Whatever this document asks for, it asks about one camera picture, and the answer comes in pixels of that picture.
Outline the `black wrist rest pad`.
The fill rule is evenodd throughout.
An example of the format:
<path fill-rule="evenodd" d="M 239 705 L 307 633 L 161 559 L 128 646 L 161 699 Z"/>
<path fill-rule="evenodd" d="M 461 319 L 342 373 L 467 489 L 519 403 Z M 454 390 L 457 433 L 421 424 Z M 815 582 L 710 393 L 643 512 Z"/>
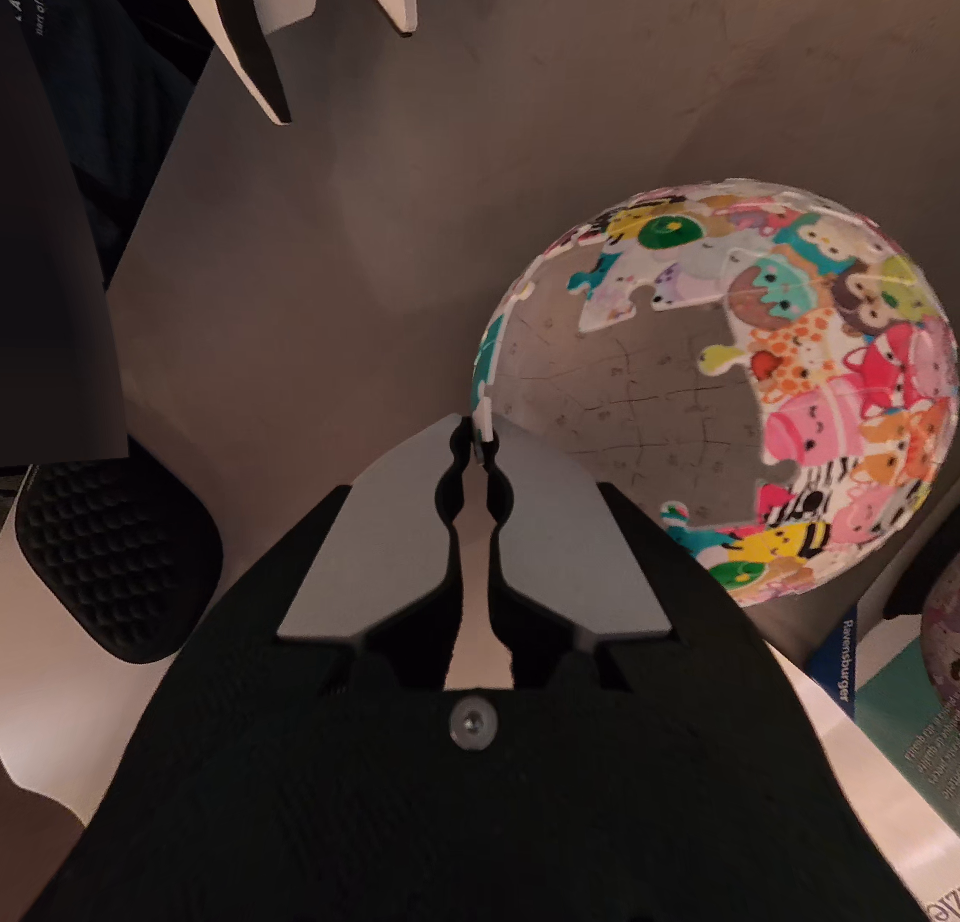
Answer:
<path fill-rule="evenodd" d="M 33 572 L 94 642 L 128 664 L 174 655 L 221 578 L 210 512 L 133 438 L 123 458 L 31 466 L 13 519 Z"/>

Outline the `white paper leaflet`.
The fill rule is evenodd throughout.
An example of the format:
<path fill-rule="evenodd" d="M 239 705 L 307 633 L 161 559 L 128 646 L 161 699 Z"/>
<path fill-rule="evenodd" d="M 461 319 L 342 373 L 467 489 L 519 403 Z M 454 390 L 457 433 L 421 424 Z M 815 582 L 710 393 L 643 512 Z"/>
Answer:
<path fill-rule="evenodd" d="M 855 722 L 857 628 L 826 647 L 836 665 L 805 673 L 775 653 L 819 736 L 855 813 L 917 899 L 926 920 L 959 919 L 959 834 L 931 808 Z"/>

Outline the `person's dark blue shirt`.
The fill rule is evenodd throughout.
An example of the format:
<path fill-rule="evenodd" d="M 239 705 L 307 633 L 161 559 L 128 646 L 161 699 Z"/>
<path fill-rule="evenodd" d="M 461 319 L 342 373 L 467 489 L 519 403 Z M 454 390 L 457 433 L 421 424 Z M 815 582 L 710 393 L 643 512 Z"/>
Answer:
<path fill-rule="evenodd" d="M 2 0 L 78 185 L 108 289 L 212 51 L 186 0 Z"/>

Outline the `colourful puzzle ball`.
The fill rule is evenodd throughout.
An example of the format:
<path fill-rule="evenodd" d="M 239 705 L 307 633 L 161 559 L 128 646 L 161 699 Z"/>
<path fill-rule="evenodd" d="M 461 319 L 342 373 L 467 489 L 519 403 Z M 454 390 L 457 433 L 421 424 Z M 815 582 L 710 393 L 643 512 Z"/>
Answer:
<path fill-rule="evenodd" d="M 954 330 L 865 216 L 729 179 L 630 196 L 556 239 L 474 360 L 503 416 L 615 484 L 742 607 L 821 587 L 930 494 Z"/>

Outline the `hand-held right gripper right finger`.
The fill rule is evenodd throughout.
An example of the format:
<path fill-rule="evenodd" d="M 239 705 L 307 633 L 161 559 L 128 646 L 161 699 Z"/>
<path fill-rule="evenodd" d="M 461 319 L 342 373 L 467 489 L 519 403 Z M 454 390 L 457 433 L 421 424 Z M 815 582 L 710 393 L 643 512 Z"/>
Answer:
<path fill-rule="evenodd" d="M 503 587 L 589 647 L 666 638 L 671 622 L 593 475 L 503 416 L 491 425 L 486 507 Z"/>

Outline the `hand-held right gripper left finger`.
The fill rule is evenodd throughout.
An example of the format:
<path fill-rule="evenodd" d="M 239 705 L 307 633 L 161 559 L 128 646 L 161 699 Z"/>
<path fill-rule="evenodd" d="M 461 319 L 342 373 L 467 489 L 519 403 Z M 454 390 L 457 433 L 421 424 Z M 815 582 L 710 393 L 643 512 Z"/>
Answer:
<path fill-rule="evenodd" d="M 354 644 L 458 574 L 455 520 L 473 449 L 449 414 L 361 472 L 281 622 L 281 640 Z"/>

